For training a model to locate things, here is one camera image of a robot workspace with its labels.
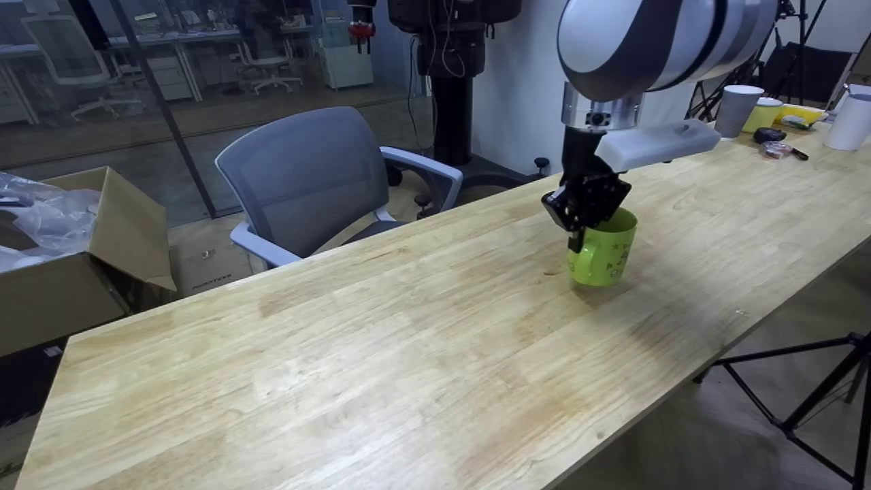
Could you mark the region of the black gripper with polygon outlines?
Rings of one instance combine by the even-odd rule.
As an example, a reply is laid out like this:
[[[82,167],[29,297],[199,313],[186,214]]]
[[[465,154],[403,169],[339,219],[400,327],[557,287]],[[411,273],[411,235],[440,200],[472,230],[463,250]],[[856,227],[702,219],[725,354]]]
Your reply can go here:
[[[570,250],[581,254],[585,230],[611,222],[631,185],[625,184],[600,156],[601,133],[565,132],[565,175],[558,189],[542,196],[548,216],[570,235]]]

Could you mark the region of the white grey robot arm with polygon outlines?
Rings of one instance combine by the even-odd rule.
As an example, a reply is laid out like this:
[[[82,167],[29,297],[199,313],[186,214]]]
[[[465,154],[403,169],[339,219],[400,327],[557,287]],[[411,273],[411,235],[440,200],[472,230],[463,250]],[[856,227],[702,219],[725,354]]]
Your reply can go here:
[[[557,27],[565,68],[565,175],[542,196],[578,254],[631,185],[627,171],[719,144],[701,120],[637,124],[644,99],[725,76],[748,64],[778,18],[778,0],[566,0]]]

